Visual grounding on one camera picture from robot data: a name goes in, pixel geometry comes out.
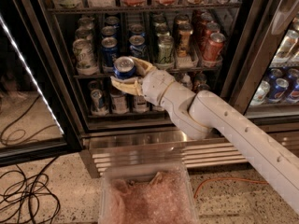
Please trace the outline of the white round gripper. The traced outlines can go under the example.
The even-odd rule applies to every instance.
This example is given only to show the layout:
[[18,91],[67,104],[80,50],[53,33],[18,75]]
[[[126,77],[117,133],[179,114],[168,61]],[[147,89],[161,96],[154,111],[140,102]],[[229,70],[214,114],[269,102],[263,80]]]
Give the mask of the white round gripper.
[[112,86],[131,95],[143,95],[153,105],[170,106],[165,94],[175,82],[174,77],[164,70],[155,70],[156,67],[145,60],[133,56],[131,56],[131,59],[135,63],[136,72],[144,78],[118,79],[111,77]]

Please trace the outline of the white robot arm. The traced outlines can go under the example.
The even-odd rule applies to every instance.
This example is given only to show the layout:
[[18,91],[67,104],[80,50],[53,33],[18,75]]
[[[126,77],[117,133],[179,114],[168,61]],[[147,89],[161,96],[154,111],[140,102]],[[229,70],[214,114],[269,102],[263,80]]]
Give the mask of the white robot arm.
[[114,61],[116,89],[164,109],[188,137],[217,129],[299,214],[299,158],[211,91],[191,91],[151,63],[132,56]]

